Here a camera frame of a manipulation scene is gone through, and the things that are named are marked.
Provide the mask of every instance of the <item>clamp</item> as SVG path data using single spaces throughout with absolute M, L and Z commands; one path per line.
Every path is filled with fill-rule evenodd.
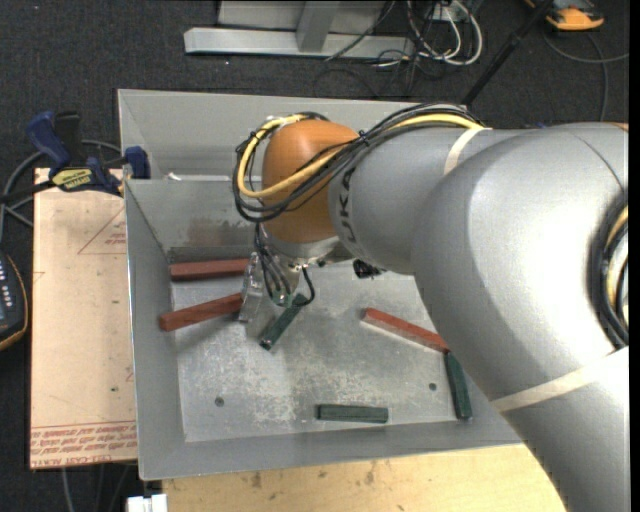
M 150 177 L 147 154 L 140 146 L 127 148 L 119 159 L 124 164 L 122 180 L 112 175 L 98 158 L 87 157 L 80 136 L 80 116 L 75 112 L 55 116 L 50 111 L 42 112 L 29 122 L 27 135 L 54 162 L 49 184 L 65 192 L 93 190 L 121 196 L 125 179 Z

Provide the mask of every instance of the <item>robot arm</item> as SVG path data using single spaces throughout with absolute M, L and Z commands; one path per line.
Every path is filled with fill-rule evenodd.
M 490 130 L 448 105 L 360 134 L 312 114 L 273 123 L 240 148 L 234 180 L 237 200 L 259 201 L 238 207 L 257 223 L 272 298 L 286 304 L 337 249 L 413 275 L 569 509 L 628 510 L 627 132 Z M 242 159 L 267 135 L 254 192 Z

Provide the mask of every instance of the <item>blue clamp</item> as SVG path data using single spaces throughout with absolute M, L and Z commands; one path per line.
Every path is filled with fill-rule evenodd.
M 78 155 L 70 154 L 64 141 L 56 133 L 53 112 L 47 111 L 36 115 L 27 126 L 27 135 L 39 151 L 53 160 L 55 165 L 49 171 L 49 180 L 65 192 L 94 190 L 120 196 L 124 179 L 150 178 L 147 154 L 140 146 L 125 150 L 121 161 L 126 164 L 123 180 L 113 176 L 96 157 L 88 157 L 82 166 L 70 166 L 71 162 L 78 160 Z M 69 141 L 68 146 L 73 147 L 73 142 Z

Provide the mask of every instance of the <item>black device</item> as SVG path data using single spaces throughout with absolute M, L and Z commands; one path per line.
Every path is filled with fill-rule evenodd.
M 24 282 L 11 258 L 0 250 L 0 350 L 22 338 L 27 324 Z

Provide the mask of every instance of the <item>wooden table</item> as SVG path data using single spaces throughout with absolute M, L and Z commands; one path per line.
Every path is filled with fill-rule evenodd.
M 165 480 L 171 512 L 560 512 L 524 445 Z

